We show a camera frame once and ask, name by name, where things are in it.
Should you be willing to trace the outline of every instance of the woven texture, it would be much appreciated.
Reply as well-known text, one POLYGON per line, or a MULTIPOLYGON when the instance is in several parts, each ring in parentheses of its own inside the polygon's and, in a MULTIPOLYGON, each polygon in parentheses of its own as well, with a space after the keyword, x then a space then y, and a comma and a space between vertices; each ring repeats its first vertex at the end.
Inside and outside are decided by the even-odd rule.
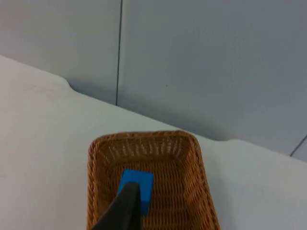
POLYGON ((198 141, 183 131, 102 136, 88 158, 87 230, 116 197, 123 169, 153 173, 144 230, 219 230, 198 141))

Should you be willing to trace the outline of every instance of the white tabletop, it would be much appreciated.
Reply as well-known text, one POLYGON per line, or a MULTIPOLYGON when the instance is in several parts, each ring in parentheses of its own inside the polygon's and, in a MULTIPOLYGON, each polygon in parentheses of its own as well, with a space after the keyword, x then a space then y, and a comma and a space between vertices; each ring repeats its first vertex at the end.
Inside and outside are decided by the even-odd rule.
MULTIPOLYGON (((84 230, 91 141, 168 129, 0 57, 0 229, 84 230)), ((307 228, 307 164, 240 140, 197 138, 222 229, 307 228)))

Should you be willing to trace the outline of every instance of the basket rim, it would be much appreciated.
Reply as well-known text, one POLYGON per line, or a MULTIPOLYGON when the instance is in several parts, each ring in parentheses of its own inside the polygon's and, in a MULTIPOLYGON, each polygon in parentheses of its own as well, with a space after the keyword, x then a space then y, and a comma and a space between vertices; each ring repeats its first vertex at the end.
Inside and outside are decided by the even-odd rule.
POLYGON ((182 131, 182 130, 166 130, 166 131, 136 131, 136 132, 120 132, 114 134, 107 134, 96 138, 90 145, 88 150, 88 203, 87 203, 87 230, 90 230, 92 225, 99 220, 98 215, 98 187, 94 181, 97 181, 96 176, 96 165, 95 161, 97 159, 97 149, 101 144, 107 143, 109 141, 134 139, 134 138, 162 138, 162 137, 185 137, 190 141, 193 147, 193 153, 196 154, 197 165, 200 170, 201 182, 206 193, 207 202, 210 208, 210 215, 213 218, 215 230, 219 230, 219 223, 217 214, 215 212, 213 200, 210 194, 209 185, 207 182, 206 172, 202 160, 201 148, 196 137, 192 134, 182 131))

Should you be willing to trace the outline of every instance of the blue cube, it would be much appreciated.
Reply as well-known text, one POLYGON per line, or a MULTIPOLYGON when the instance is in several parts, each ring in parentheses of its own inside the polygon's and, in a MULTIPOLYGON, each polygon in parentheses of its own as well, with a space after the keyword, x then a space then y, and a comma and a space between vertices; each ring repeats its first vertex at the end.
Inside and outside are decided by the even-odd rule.
POLYGON ((152 194, 152 186, 154 180, 154 174, 151 172, 144 172, 138 170, 124 169, 121 176, 118 194, 123 186, 128 182, 136 182, 140 185, 141 194, 141 214, 146 215, 148 213, 149 202, 152 194))

